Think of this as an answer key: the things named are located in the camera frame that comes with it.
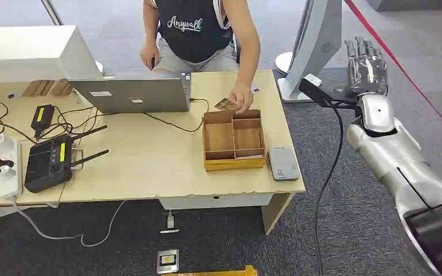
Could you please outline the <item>person's left hand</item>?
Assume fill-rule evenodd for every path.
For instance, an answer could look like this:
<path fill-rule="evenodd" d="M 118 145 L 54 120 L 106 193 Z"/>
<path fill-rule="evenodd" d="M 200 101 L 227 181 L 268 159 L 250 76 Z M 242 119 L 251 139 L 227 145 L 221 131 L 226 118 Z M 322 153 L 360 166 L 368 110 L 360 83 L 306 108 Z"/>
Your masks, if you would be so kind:
<path fill-rule="evenodd" d="M 228 99 L 235 104 L 237 114 L 247 111 L 253 103 L 253 93 L 250 84 L 235 83 L 228 95 Z"/>

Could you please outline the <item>person's right hand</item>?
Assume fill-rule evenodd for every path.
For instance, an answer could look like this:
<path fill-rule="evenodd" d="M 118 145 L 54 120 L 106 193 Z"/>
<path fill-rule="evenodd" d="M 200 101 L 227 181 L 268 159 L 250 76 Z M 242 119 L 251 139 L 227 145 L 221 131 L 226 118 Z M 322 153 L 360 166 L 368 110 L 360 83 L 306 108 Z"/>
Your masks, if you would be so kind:
<path fill-rule="evenodd" d="M 159 62 L 159 49 L 156 41 L 147 40 L 140 49 L 140 58 L 143 64 L 152 71 Z"/>

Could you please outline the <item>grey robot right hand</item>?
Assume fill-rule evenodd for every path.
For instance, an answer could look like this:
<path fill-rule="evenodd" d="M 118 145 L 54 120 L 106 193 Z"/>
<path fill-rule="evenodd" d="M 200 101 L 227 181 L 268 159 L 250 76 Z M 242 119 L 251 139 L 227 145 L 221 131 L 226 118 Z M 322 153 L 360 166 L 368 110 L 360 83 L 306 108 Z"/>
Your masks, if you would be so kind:
<path fill-rule="evenodd" d="M 348 55 L 348 82 L 345 94 L 349 98 L 362 93 L 388 94 L 387 63 L 380 48 L 375 48 L 369 40 L 355 37 L 345 40 Z"/>

